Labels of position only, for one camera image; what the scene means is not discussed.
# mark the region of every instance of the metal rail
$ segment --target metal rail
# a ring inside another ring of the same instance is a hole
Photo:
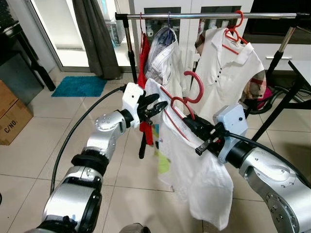
[[[296,18],[296,13],[243,13],[244,18]],[[142,19],[166,19],[168,14],[142,14]],[[170,19],[192,18],[241,18],[238,13],[197,13],[197,14],[170,14]],[[127,15],[127,19],[140,19],[140,15]]]

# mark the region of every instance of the black cable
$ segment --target black cable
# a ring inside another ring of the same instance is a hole
[[[238,140],[241,140],[241,141],[244,141],[244,142],[247,142],[249,144],[253,144],[254,146],[256,147],[259,147],[267,152],[269,152],[270,154],[274,155],[276,158],[278,158],[279,160],[281,160],[282,162],[284,162],[288,167],[290,167],[297,175],[297,177],[300,179],[300,181],[305,185],[307,186],[308,188],[311,188],[311,184],[310,182],[307,180],[307,178],[294,166],[292,165],[290,162],[288,162],[286,159],[284,159],[282,156],[280,156],[278,153],[276,153],[274,150],[258,143],[258,142],[255,142],[251,139],[248,139],[246,137],[243,137],[243,136],[240,136],[240,135],[237,135],[235,133],[231,133],[229,131],[226,131],[224,133],[224,136],[229,136],[229,137],[233,137],[233,138],[236,138]]]
[[[124,91],[126,88],[126,85],[124,86],[120,86],[116,89],[114,89],[113,91],[110,91],[108,94],[104,95],[103,97],[101,97],[98,101],[96,101],[84,114],[83,116],[77,121],[77,123],[73,126],[73,128],[71,129],[71,131],[69,132],[69,134],[67,135],[64,144],[62,146],[62,148],[60,149],[58,156],[56,158],[55,164],[54,164],[54,169],[53,169],[53,174],[52,174],[52,180],[51,180],[51,189],[50,189],[50,194],[52,194],[52,192],[54,191],[54,186],[55,186],[55,179],[56,179],[56,173],[57,173],[57,167],[60,161],[60,158],[62,157],[62,154],[64,152],[64,149],[69,141],[69,139],[71,138],[73,132],[76,130],[76,128],[80,125],[80,123],[82,122],[82,120],[84,118],[86,118],[86,116],[104,99],[106,99],[108,96],[112,95],[113,93],[121,90]]]
[[[289,90],[288,90],[287,88],[282,87],[282,86],[275,86],[275,89],[276,89],[276,92],[275,92],[272,96],[270,96],[270,97],[268,97],[268,98],[266,98],[266,99],[264,99],[264,100],[257,101],[257,105],[259,105],[259,104],[262,103],[262,102],[265,102],[265,104],[264,104],[264,106],[263,106],[261,109],[259,109],[259,110],[257,110],[257,109],[251,110],[250,114],[256,115],[256,114],[263,114],[263,113],[268,112],[268,111],[272,108],[272,104],[274,103],[274,101],[276,100],[276,98],[277,98],[279,95],[281,95],[281,94],[283,94],[283,93],[286,94],[286,93],[289,92]],[[301,98],[299,98],[298,95],[301,96],[301,97],[303,97],[303,98],[305,98],[305,97],[308,97],[309,95],[311,95],[311,91],[306,90],[306,89],[300,89],[300,90],[297,92],[297,95],[294,96],[293,99],[294,99],[295,101],[297,101],[298,103],[300,103],[300,102],[303,102],[303,100],[302,100]]]

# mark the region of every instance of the tiled floor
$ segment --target tiled floor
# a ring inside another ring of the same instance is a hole
[[[55,84],[67,75],[51,73]],[[124,74],[121,81],[109,81],[108,91],[131,81]],[[83,121],[69,141],[58,168],[61,180],[93,130],[93,121],[103,113],[121,107],[122,93],[117,93]],[[34,118],[10,146],[0,146],[0,233],[20,233],[39,225],[49,196],[53,164],[58,151],[76,120],[98,98],[51,98],[47,89],[29,104]],[[251,138],[268,114],[251,115],[247,136]],[[171,189],[157,179],[157,160],[148,147],[145,159],[138,158],[141,133],[127,131],[118,141],[114,156],[104,176],[103,201],[97,233],[118,233],[130,223],[148,225],[153,233],[215,233],[210,224],[191,217]],[[286,110],[259,139],[297,166],[310,180],[311,111]],[[265,203],[230,164],[225,165],[234,182],[233,202],[226,233],[276,233]]]

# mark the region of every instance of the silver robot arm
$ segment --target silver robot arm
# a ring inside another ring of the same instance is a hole
[[[239,173],[265,201],[279,233],[311,229],[311,189],[287,164],[253,148],[245,155]]]
[[[308,181],[302,182],[300,172],[274,151],[263,150],[230,135],[245,136],[248,128],[241,105],[224,107],[213,120],[215,126],[207,126],[209,135],[203,135],[207,140],[196,152],[202,154],[209,150],[220,162],[229,162],[238,168],[241,176],[265,201],[279,233],[309,232],[311,189]],[[203,137],[200,131],[196,134]]]
[[[145,96],[136,84],[128,83],[122,98],[121,111],[104,114],[95,121],[95,131],[81,154],[72,159],[73,166],[51,194],[44,208],[42,223],[29,233],[90,233],[96,226],[102,201],[103,175],[112,158],[117,139],[127,128],[161,112],[167,102],[147,109],[159,98]],[[129,228],[144,229],[140,224]]]

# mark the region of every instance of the gray curtain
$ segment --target gray curtain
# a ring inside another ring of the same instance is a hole
[[[90,71],[105,79],[120,77],[109,31],[97,0],[72,0]]]

